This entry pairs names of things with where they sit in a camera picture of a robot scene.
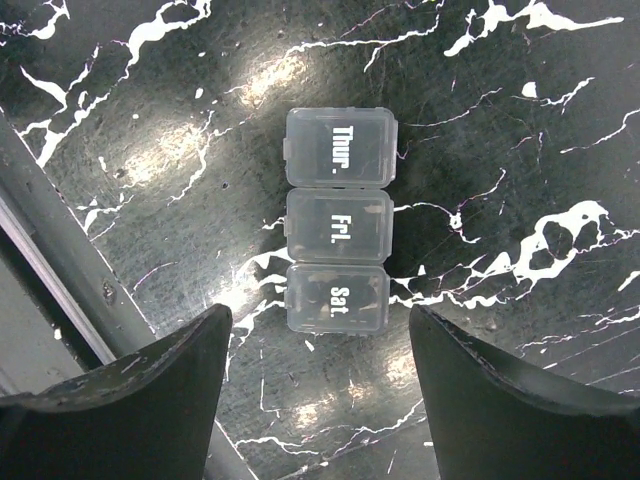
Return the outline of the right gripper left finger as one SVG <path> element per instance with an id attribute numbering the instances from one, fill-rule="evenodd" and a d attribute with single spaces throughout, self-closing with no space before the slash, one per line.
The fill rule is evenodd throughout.
<path id="1" fill-rule="evenodd" d="M 2 398 L 2 478 L 203 478 L 231 328 L 216 304 L 108 365 Z"/>

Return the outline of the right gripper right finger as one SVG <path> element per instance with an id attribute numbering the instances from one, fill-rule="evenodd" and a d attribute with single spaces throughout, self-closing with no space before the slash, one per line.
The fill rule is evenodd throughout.
<path id="1" fill-rule="evenodd" d="M 441 478 L 638 478 L 638 398 L 529 364 L 426 306 L 409 333 Z"/>

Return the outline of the clear weekly pill organizer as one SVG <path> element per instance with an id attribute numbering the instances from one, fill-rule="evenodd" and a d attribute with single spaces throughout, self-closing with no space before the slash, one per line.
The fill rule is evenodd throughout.
<path id="1" fill-rule="evenodd" d="M 388 322 L 398 123 L 375 108 L 294 108 L 283 159 L 292 189 L 284 235 L 292 260 L 288 327 L 375 335 Z"/>

